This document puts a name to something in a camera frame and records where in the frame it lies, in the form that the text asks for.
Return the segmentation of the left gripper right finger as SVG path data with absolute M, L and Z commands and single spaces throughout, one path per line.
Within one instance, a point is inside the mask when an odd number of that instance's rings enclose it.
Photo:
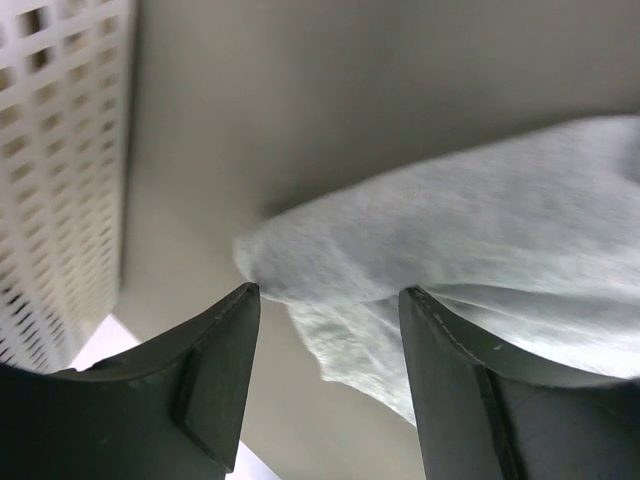
M 430 479 L 635 479 L 639 383 L 531 354 L 421 289 L 399 320 Z

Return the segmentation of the grey t shirt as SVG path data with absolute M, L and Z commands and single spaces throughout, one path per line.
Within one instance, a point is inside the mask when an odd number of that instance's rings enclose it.
M 422 161 L 237 240 L 322 378 L 415 419 L 401 291 L 545 359 L 639 374 L 639 119 L 595 117 Z

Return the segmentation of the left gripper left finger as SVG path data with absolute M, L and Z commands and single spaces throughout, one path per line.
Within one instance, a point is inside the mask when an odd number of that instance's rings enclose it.
M 234 470 L 260 323 L 245 283 L 77 371 L 1 370 L 5 479 L 222 479 Z

